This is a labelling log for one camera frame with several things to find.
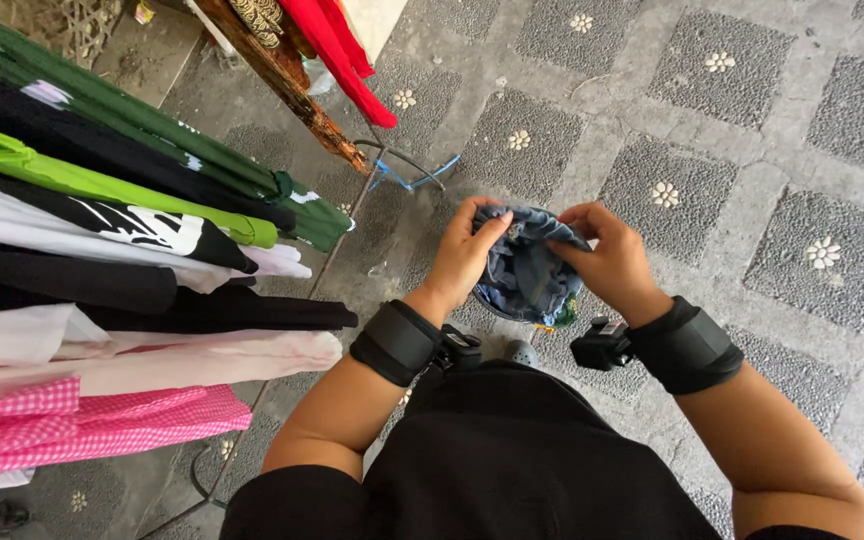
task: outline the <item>pink checkered shirt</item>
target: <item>pink checkered shirt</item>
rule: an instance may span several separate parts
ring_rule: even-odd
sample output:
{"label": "pink checkered shirt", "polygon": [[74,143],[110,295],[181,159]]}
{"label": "pink checkered shirt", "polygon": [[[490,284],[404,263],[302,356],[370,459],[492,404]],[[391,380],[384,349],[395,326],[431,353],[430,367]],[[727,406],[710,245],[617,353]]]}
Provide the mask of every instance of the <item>pink checkered shirt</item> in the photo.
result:
{"label": "pink checkered shirt", "polygon": [[78,378],[67,378],[0,398],[0,471],[134,454],[251,422],[227,384],[80,398]]}

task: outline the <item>hand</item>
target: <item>hand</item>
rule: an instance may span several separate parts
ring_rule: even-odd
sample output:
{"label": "hand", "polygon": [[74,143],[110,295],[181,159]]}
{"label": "hand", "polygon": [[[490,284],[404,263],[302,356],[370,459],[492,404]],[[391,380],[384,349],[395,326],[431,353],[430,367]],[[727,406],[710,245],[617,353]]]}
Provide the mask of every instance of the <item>hand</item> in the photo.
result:
{"label": "hand", "polygon": [[[512,213],[490,219],[473,234],[475,211],[482,205],[500,205],[501,202],[488,197],[469,197],[462,201],[455,217],[449,222],[445,234],[438,243],[438,254],[432,263],[432,271],[422,283],[403,301],[412,306],[433,324],[442,324],[452,310],[465,303],[469,293],[482,277],[489,257],[489,249],[509,229]],[[420,297],[428,313],[412,305],[410,299]]]}
{"label": "hand", "polygon": [[612,306],[630,327],[643,326],[672,309],[672,299],[649,272],[642,237],[602,202],[572,206],[558,221],[571,225],[586,240],[599,240],[592,252],[561,242],[550,242],[549,249],[571,264],[588,290]]}

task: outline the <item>black t-shirt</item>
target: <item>black t-shirt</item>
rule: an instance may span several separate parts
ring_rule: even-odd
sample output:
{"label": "black t-shirt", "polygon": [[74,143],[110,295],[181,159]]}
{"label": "black t-shirt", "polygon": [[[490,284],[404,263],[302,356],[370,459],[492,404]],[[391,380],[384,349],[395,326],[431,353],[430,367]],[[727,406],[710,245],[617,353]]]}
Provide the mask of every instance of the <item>black t-shirt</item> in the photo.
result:
{"label": "black t-shirt", "polygon": [[266,472],[229,502],[220,538],[720,537],[651,448],[547,374],[486,362],[416,400],[361,485],[318,465]]}

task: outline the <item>denim fabric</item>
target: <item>denim fabric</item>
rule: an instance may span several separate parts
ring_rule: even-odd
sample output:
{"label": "denim fabric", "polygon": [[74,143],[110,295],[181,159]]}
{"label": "denim fabric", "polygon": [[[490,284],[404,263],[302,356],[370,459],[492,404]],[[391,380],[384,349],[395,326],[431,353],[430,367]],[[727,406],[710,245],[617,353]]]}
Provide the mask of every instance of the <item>denim fabric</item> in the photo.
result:
{"label": "denim fabric", "polygon": [[570,294],[582,288],[582,279],[570,264],[549,251],[546,240],[568,242],[582,251],[592,248],[545,210],[527,206],[479,206],[472,229],[478,231],[509,211],[509,230],[488,250],[486,270],[475,288],[493,308],[513,320],[552,326]]}

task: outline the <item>person's right hand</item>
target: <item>person's right hand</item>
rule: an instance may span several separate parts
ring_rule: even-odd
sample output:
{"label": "person's right hand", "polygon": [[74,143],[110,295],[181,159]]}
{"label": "person's right hand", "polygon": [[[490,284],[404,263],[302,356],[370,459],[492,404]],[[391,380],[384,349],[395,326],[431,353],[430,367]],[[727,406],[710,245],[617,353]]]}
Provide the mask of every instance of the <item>person's right hand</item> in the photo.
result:
{"label": "person's right hand", "polygon": [[602,202],[572,206],[558,221],[571,225],[586,240],[597,239],[598,244],[591,252],[562,242],[549,242],[549,249],[571,264],[588,290],[612,306],[631,328],[672,309],[672,299],[656,286],[649,272],[642,237]]}

